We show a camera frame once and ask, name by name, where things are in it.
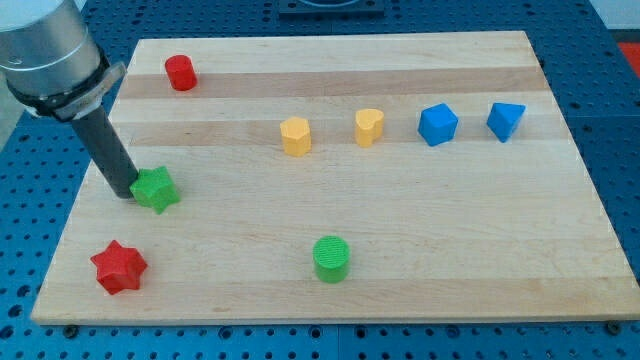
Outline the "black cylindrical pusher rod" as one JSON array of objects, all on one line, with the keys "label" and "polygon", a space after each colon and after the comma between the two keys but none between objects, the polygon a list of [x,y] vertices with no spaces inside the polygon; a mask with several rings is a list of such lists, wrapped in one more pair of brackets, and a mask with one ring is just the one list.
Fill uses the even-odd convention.
[{"label": "black cylindrical pusher rod", "polygon": [[131,199],[130,186],[137,180],[138,170],[104,107],[98,106],[73,119],[71,126],[114,194],[120,199]]}]

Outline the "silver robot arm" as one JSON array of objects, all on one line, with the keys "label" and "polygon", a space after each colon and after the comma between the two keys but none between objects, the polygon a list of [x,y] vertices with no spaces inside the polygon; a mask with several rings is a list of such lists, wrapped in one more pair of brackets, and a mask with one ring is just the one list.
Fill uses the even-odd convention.
[{"label": "silver robot arm", "polygon": [[103,106],[126,67],[109,62],[75,1],[2,1],[1,72],[29,113],[71,125],[117,197],[132,197],[138,171]]}]

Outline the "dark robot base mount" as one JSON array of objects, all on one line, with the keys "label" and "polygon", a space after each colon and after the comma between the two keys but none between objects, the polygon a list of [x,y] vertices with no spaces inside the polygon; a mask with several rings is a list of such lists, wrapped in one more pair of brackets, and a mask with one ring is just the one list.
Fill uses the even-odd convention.
[{"label": "dark robot base mount", "polygon": [[302,15],[362,15],[383,14],[384,0],[278,0],[278,14]]}]

